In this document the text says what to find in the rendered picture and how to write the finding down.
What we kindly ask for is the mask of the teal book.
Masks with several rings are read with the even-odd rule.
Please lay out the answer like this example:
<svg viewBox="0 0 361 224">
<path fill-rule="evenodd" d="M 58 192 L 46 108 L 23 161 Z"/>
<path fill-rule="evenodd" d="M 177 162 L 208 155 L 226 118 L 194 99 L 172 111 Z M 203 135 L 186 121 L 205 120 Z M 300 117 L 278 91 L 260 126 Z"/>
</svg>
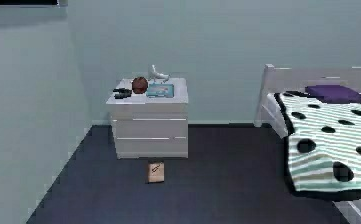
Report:
<svg viewBox="0 0 361 224">
<path fill-rule="evenodd" d="M 147 91 L 147 97 L 164 97 L 164 98 L 173 98 L 174 97 L 174 85 L 173 84 L 150 84 Z"/>
</svg>

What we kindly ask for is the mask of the white chest of drawers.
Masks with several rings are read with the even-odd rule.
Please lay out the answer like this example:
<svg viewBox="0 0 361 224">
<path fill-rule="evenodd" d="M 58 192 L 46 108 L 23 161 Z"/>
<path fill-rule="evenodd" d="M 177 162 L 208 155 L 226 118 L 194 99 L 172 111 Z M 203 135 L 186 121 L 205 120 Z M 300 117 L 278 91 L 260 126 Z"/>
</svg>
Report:
<svg viewBox="0 0 361 224">
<path fill-rule="evenodd" d="M 188 91 L 184 78 L 170 78 L 174 96 L 132 94 L 106 101 L 116 149 L 121 158 L 188 157 Z"/>
</svg>

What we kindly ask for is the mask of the brown ball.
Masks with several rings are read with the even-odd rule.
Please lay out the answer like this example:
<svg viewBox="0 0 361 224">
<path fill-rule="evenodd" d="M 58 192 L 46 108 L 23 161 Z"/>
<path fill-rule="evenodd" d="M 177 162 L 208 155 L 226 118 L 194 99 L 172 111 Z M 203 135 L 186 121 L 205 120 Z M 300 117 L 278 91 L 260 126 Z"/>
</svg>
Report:
<svg viewBox="0 0 361 224">
<path fill-rule="evenodd" d="M 148 89 L 148 81 L 144 77 L 136 77 L 132 81 L 132 91 L 135 94 L 143 94 Z"/>
</svg>

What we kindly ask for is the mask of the black remote control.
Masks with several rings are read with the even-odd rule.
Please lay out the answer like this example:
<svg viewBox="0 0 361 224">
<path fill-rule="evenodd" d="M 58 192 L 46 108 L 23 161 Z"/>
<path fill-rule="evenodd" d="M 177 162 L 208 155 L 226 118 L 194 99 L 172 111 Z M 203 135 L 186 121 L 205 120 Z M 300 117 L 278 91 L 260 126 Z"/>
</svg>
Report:
<svg viewBox="0 0 361 224">
<path fill-rule="evenodd" d="M 124 99 L 132 95 L 132 91 L 126 88 L 115 88 L 113 90 L 113 93 L 115 99 Z"/>
</svg>

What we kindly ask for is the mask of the white bed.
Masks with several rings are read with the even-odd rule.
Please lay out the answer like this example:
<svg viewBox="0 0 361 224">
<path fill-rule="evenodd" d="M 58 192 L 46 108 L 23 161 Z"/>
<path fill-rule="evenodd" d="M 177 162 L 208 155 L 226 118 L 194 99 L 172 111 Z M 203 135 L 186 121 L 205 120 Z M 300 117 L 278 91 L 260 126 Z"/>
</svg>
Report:
<svg viewBox="0 0 361 224">
<path fill-rule="evenodd" d="M 259 101 L 254 119 L 254 126 L 270 124 L 274 131 L 283 138 L 287 128 L 283 122 L 272 93 L 285 90 L 304 91 L 311 85 L 342 85 L 361 93 L 361 66 L 348 68 L 280 68 L 266 64 L 262 75 Z M 361 224 L 361 200 L 335 202 L 350 224 Z"/>
</svg>

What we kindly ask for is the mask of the striped spotted blanket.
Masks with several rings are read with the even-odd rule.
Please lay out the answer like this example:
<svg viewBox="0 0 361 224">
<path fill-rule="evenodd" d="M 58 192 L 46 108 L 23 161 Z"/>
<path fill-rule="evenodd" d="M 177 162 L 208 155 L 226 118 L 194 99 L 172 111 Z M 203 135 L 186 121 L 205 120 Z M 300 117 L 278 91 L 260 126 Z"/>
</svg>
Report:
<svg viewBox="0 0 361 224">
<path fill-rule="evenodd" d="M 361 101 L 330 104 L 298 91 L 273 97 L 286 127 L 283 168 L 290 193 L 361 200 Z"/>
</svg>

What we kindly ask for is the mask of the purple pillow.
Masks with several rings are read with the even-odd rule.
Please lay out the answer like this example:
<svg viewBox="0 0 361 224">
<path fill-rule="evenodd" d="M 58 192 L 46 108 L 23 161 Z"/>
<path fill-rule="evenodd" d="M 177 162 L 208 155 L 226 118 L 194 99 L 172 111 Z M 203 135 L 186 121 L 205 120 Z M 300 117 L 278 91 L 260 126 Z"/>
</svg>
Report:
<svg viewBox="0 0 361 224">
<path fill-rule="evenodd" d="M 311 85 L 305 87 L 305 92 L 323 103 L 361 103 L 359 92 L 342 85 Z"/>
</svg>

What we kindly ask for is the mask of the dark window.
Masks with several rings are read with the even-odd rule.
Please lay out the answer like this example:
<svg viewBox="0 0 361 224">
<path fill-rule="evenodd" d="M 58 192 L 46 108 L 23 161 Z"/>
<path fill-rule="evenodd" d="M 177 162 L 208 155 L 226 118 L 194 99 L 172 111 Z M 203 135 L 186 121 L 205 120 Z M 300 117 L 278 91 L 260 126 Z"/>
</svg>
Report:
<svg viewBox="0 0 361 224">
<path fill-rule="evenodd" d="M 66 6 L 68 0 L 0 0 L 0 6 Z"/>
</svg>

